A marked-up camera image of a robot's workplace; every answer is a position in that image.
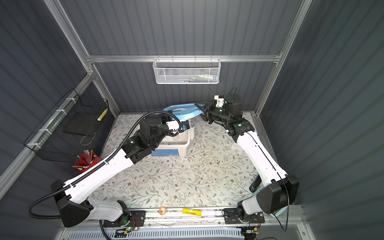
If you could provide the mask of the blue plastic bin lid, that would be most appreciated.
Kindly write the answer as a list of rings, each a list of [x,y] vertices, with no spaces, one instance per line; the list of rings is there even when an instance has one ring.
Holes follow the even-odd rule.
[[[180,121],[192,119],[203,114],[203,111],[200,110],[194,103],[168,106],[164,108],[164,111],[172,111],[172,114],[175,115]]]

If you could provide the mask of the white plastic storage bin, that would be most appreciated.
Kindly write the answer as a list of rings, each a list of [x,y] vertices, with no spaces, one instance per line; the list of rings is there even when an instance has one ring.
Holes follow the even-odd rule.
[[[159,146],[152,151],[152,157],[182,157],[187,155],[188,146],[195,137],[195,127],[191,126],[191,119],[188,121],[190,128],[175,137],[166,136]]]

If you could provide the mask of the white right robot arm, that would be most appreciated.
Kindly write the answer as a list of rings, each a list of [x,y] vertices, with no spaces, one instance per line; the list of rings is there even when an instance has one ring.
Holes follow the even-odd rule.
[[[288,175],[264,147],[256,129],[243,117],[240,96],[216,95],[213,100],[196,103],[195,106],[202,112],[204,121],[216,123],[226,130],[258,172],[250,186],[254,195],[238,203],[239,220],[250,222],[253,216],[260,216],[261,213],[277,218],[281,213],[288,212],[295,201],[299,180],[294,175]]]

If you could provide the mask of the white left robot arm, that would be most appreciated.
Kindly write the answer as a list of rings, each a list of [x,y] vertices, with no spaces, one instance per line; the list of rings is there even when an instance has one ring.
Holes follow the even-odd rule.
[[[55,182],[55,191],[32,202],[26,209],[30,218],[62,220],[65,227],[76,226],[88,220],[114,222],[129,209],[122,201],[109,203],[90,198],[91,193],[119,172],[132,167],[150,155],[166,137],[175,137],[188,130],[188,121],[180,121],[171,111],[152,111],[141,116],[131,127],[123,141],[106,158],[84,173],[64,183]],[[33,208],[55,198],[59,215],[41,215]]]

